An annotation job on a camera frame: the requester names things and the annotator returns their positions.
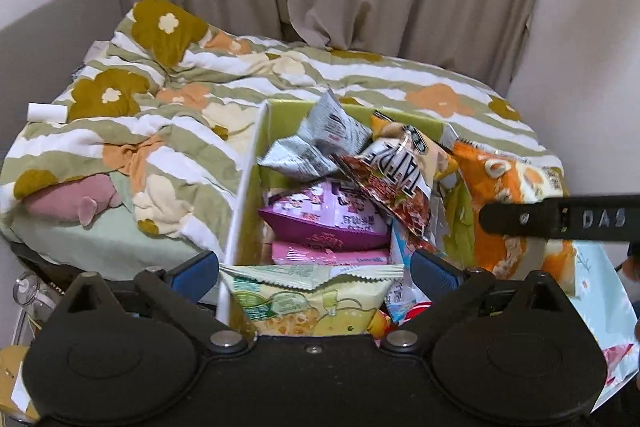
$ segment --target pink snack package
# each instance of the pink snack package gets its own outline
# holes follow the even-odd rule
[[[334,251],[388,247],[389,227],[349,182],[324,180],[258,210],[281,241]]]
[[[358,266],[361,264],[389,264],[388,249],[355,252],[314,250],[294,243],[273,241],[271,254],[274,264],[324,264],[327,266]]]

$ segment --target purple snack bag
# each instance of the purple snack bag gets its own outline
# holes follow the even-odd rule
[[[366,196],[346,182],[324,180],[258,210],[276,237],[335,251],[389,244],[389,227]]]

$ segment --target pig plush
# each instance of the pig plush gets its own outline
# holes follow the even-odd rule
[[[119,206],[122,198],[108,174],[94,174],[75,182],[53,185],[23,200],[32,216],[47,217],[84,227],[109,206]]]

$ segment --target grey headboard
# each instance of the grey headboard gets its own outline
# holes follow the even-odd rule
[[[0,29],[0,164],[27,104],[57,97],[92,42],[110,40],[121,19],[119,0],[53,0]]]

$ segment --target red snack wrapper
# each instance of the red snack wrapper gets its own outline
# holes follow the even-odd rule
[[[370,199],[428,240],[431,187],[441,151],[415,127],[406,125],[400,138],[380,137],[360,155],[334,155],[334,161]]]

